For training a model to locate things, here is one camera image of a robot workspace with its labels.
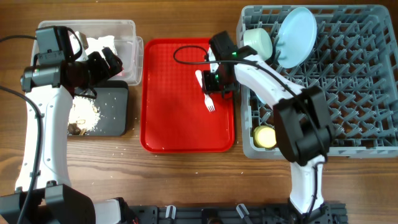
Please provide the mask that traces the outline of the pink plastic fork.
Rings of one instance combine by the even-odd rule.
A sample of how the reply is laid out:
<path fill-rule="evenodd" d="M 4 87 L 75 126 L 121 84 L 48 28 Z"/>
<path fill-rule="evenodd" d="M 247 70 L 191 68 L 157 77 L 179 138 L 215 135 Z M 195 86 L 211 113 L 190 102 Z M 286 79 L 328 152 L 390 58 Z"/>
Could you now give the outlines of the pink plastic fork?
<path fill-rule="evenodd" d="M 199 83 L 200 87 L 203 88 L 201 71 L 200 70 L 196 70 L 195 71 L 195 76 L 196 76 L 196 78 L 198 80 L 198 83 Z M 208 109 L 209 112 L 214 112 L 215 111 L 215 106 L 214 106 L 213 100 L 206 93 L 204 93 L 204 97 L 205 97 L 205 106 L 206 106 L 206 108 Z"/>

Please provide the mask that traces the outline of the light blue bowl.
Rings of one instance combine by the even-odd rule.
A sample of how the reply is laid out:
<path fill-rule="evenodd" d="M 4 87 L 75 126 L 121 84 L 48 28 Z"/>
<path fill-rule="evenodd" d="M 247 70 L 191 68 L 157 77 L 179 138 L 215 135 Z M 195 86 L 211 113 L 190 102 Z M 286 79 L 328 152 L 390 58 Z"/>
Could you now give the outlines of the light blue bowl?
<path fill-rule="evenodd" d="M 253 92 L 253 94 L 262 105 L 267 104 L 257 93 Z"/>

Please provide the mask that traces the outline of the green bowl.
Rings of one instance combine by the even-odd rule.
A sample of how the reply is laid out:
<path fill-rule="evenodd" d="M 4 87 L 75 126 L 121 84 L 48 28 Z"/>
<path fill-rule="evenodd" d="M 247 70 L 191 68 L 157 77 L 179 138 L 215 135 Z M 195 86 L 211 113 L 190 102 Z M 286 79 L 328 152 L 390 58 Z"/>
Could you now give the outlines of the green bowl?
<path fill-rule="evenodd" d="M 246 30 L 243 34 L 243 42 L 244 46 L 252 47 L 264 61 L 271 58 L 273 53 L 272 41 L 265 29 Z"/>

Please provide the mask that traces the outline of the yellow plastic cup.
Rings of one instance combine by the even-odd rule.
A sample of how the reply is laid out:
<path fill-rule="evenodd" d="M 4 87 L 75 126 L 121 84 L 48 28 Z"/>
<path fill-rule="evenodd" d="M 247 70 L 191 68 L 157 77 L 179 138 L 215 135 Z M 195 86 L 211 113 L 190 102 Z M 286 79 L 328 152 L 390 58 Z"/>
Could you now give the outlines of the yellow plastic cup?
<path fill-rule="evenodd" d="M 252 132 L 252 136 L 256 147 L 271 149 L 277 144 L 275 130 L 268 126 L 256 127 Z"/>

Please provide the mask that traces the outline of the light blue plate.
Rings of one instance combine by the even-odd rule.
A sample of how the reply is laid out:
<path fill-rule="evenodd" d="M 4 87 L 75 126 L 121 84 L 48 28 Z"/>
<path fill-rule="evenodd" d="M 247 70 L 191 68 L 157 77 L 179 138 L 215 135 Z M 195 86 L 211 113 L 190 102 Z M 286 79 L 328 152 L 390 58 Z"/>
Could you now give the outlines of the light blue plate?
<path fill-rule="evenodd" d="M 284 19 L 275 38 L 277 62 L 283 68 L 293 68 L 310 55 L 317 37 L 315 16 L 306 7 L 298 7 Z"/>

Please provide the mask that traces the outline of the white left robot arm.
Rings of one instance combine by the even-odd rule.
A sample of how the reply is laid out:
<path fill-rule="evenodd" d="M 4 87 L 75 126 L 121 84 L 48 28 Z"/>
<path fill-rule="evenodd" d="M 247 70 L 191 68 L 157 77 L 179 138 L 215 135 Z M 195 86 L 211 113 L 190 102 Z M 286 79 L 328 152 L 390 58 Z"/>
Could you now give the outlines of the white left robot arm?
<path fill-rule="evenodd" d="M 1 197 L 8 223 L 134 223 L 121 197 L 94 203 L 72 188 L 67 168 L 67 128 L 76 89 L 94 90 L 119 74 L 111 49 L 85 55 L 73 50 L 75 32 L 65 26 L 36 30 L 39 52 L 21 76 L 17 93 L 27 104 L 24 158 L 13 194 Z"/>

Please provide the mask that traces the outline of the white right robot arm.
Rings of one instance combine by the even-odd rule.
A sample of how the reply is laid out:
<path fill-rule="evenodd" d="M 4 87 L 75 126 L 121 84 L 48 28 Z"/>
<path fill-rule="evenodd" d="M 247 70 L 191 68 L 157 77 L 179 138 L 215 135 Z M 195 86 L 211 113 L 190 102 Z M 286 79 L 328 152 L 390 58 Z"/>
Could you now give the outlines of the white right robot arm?
<path fill-rule="evenodd" d="M 292 171 L 289 203 L 309 217 L 323 204 L 321 168 L 335 137 L 324 91 L 289 81 L 252 47 L 234 45 L 226 31 L 209 40 L 204 58 L 210 64 L 202 73 L 204 93 L 225 95 L 244 85 L 272 109 L 277 146 Z"/>

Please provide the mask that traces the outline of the black food waste tray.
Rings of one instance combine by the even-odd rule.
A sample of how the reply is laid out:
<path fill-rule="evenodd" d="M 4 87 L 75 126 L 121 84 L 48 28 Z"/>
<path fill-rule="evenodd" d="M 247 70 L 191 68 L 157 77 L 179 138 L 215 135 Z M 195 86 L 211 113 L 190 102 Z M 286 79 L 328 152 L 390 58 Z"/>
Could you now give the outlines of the black food waste tray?
<path fill-rule="evenodd" d="M 126 132 L 127 106 L 129 101 L 128 84 L 121 80 L 111 80 L 94 89 L 80 91 L 78 96 L 93 99 L 100 109 L 100 120 L 94 131 L 85 135 L 69 136 L 121 136 Z"/>

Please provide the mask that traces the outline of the grey dishwasher rack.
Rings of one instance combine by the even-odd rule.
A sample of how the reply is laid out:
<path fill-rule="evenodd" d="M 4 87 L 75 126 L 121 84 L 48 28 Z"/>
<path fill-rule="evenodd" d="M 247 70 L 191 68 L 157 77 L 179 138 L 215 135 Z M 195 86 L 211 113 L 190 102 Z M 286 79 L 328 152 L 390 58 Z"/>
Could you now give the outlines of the grey dishwasher rack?
<path fill-rule="evenodd" d="M 397 156 L 397 40 L 382 5 L 311 5 L 317 39 L 300 65 L 269 65 L 290 81 L 319 86 L 336 130 L 331 156 Z"/>

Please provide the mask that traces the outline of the clear plastic bin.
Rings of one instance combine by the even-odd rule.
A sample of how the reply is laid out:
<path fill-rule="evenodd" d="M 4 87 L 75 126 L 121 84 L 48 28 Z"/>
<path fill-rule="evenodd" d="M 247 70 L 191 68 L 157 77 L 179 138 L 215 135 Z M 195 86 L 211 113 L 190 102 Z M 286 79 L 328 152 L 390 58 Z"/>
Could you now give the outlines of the clear plastic bin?
<path fill-rule="evenodd" d="M 66 26 L 98 39 L 107 35 L 114 36 L 117 56 L 123 62 L 124 76 L 115 75 L 113 80 L 125 81 L 130 86 L 140 84 L 144 58 L 144 42 L 136 35 L 136 26 L 132 20 L 62 20 L 42 21 L 38 27 Z"/>

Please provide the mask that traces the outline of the crumpled white tissue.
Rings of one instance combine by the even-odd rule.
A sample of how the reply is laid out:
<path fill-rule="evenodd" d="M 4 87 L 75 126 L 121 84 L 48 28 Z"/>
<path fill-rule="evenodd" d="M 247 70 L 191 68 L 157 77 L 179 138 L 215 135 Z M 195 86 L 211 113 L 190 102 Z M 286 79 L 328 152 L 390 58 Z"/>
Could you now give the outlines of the crumpled white tissue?
<path fill-rule="evenodd" d="M 102 53 L 102 49 L 105 47 L 109 47 L 115 55 L 117 55 L 116 47 L 114 44 L 114 36 L 107 35 L 104 37 L 99 37 L 98 39 L 87 37 L 88 48 L 85 50 L 87 56 L 93 52 L 99 52 L 100 55 L 105 58 Z"/>

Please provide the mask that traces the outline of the rice and food scraps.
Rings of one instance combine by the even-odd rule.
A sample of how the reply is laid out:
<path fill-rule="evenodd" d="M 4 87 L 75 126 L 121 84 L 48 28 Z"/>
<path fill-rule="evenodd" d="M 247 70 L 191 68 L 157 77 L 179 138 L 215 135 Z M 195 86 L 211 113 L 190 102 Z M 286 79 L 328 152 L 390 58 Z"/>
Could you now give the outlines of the rice and food scraps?
<path fill-rule="evenodd" d="M 85 135 L 94 131 L 99 122 L 100 108 L 93 99 L 81 96 L 74 97 L 68 119 L 68 133 L 70 135 Z"/>

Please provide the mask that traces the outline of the red serving tray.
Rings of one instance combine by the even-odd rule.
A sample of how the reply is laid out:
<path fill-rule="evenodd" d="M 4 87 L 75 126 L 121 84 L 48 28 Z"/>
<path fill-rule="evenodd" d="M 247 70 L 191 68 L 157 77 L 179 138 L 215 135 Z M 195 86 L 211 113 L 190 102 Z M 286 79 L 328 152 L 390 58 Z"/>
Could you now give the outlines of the red serving tray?
<path fill-rule="evenodd" d="M 207 38 L 153 39 L 144 48 L 140 142 L 151 153 L 225 152 L 235 140 L 231 98 L 208 111 L 195 76 Z"/>

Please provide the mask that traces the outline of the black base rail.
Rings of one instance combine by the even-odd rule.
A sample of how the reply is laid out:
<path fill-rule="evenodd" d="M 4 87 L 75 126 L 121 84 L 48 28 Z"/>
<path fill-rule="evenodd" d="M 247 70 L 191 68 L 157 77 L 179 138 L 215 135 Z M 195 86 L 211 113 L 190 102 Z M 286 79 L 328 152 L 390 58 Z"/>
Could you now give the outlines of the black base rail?
<path fill-rule="evenodd" d="M 304 223 L 286 204 L 250 207 L 131 206 L 136 223 Z"/>

